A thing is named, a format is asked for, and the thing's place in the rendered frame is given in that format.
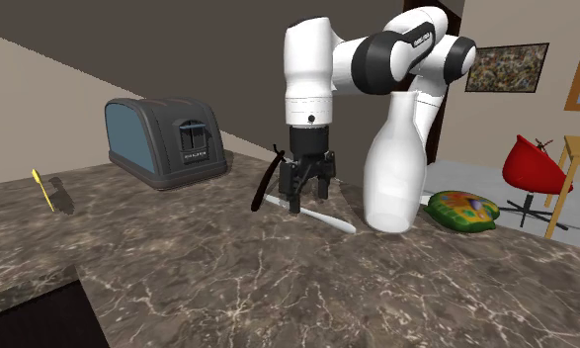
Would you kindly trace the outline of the yellow spoon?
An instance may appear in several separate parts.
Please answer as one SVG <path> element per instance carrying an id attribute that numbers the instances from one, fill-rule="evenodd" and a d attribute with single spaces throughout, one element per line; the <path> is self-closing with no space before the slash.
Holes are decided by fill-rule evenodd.
<path id="1" fill-rule="evenodd" d="M 51 202 L 51 200 L 46 192 L 46 189 L 44 188 L 40 173 L 36 169 L 33 169 L 32 176 L 35 179 L 35 181 L 40 185 L 41 191 L 43 193 L 43 196 L 44 196 L 48 206 L 50 207 L 51 211 L 54 212 L 54 205 Z"/>

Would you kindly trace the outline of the grey and blue toaster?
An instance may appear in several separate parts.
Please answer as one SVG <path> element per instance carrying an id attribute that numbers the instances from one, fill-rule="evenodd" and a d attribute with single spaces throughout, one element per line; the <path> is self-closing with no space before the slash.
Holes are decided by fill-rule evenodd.
<path id="1" fill-rule="evenodd" d="M 151 188 L 171 190 L 228 169 L 215 114 L 190 97 L 116 98 L 105 106 L 109 159 Z"/>

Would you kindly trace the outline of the green turtle toy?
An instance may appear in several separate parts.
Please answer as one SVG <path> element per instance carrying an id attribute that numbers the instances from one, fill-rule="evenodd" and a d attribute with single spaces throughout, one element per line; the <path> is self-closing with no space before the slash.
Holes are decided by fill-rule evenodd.
<path id="1" fill-rule="evenodd" d="M 440 225 L 457 232 L 476 233 L 495 229 L 499 207 L 488 199 L 463 191 L 433 195 L 424 211 Z"/>

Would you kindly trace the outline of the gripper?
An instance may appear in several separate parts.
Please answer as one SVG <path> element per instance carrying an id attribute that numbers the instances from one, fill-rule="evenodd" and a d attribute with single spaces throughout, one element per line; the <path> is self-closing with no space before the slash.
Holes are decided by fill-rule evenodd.
<path id="1" fill-rule="evenodd" d="M 332 178 L 336 176 L 335 153 L 329 149 L 329 127 L 290 127 L 293 161 L 280 165 L 279 192 L 288 196 L 290 212 L 300 213 L 300 192 L 311 178 L 318 179 L 317 195 L 327 200 Z"/>

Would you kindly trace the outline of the dark framed wall picture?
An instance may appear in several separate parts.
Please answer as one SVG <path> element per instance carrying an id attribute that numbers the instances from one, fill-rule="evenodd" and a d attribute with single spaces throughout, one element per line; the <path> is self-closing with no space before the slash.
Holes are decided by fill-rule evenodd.
<path id="1" fill-rule="evenodd" d="M 535 93 L 549 43 L 479 47 L 465 92 Z"/>

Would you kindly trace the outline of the black kitchen knife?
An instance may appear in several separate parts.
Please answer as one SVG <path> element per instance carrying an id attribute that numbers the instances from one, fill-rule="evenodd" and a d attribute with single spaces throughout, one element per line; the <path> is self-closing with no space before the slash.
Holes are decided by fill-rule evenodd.
<path id="1" fill-rule="evenodd" d="M 267 168 L 267 170 L 265 171 L 260 184 L 258 186 L 258 189 L 256 191 L 256 194 L 252 200 L 251 203 L 251 211 L 252 212 L 258 212 L 262 202 L 264 200 L 264 196 L 266 194 L 266 190 L 268 188 L 268 185 L 273 177 L 273 174 L 276 170 L 276 168 L 278 167 L 278 165 L 281 162 L 285 162 L 285 151 L 284 150 L 278 150 L 277 146 L 274 144 L 273 145 L 273 150 L 276 153 L 276 157 L 273 159 L 273 161 L 270 163 L 269 167 Z"/>

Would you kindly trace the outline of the red swivel chair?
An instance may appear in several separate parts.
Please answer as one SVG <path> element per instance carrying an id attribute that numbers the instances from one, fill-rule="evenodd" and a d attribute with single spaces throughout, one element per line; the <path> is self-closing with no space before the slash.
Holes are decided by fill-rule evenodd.
<path id="1" fill-rule="evenodd" d="M 507 184 L 526 191 L 527 195 L 521 206 L 508 200 L 512 208 L 500 207 L 501 212 L 521 213 L 520 227 L 524 226 L 526 216 L 549 221 L 546 216 L 551 216 L 550 212 L 531 209 L 534 194 L 558 195 L 566 175 L 547 153 L 518 134 L 503 165 L 502 176 Z"/>

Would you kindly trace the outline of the white plastic knife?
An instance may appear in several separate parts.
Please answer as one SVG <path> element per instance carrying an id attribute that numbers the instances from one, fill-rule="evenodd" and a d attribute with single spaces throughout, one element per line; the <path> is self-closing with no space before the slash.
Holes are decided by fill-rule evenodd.
<path id="1" fill-rule="evenodd" d="M 274 197 L 271 195 L 265 195 L 264 199 L 267 202 L 275 204 L 279 207 L 288 208 L 288 209 L 290 208 L 289 202 L 284 201 L 278 197 Z M 311 211 L 311 210 L 305 209 L 305 208 L 299 208 L 298 212 L 300 214 L 304 214 L 304 215 L 309 216 L 311 218 L 315 218 L 315 219 L 320 220 L 324 223 L 327 223 L 327 224 L 329 224 L 329 225 L 331 225 L 331 226 L 333 226 L 333 227 L 335 227 L 335 228 L 337 228 L 345 233 L 355 234 L 357 232 L 357 229 L 352 224 L 350 224 L 344 220 L 338 219 L 336 217 L 331 217 L 328 215 L 317 213 L 317 212 L 314 212 L 314 211 Z"/>

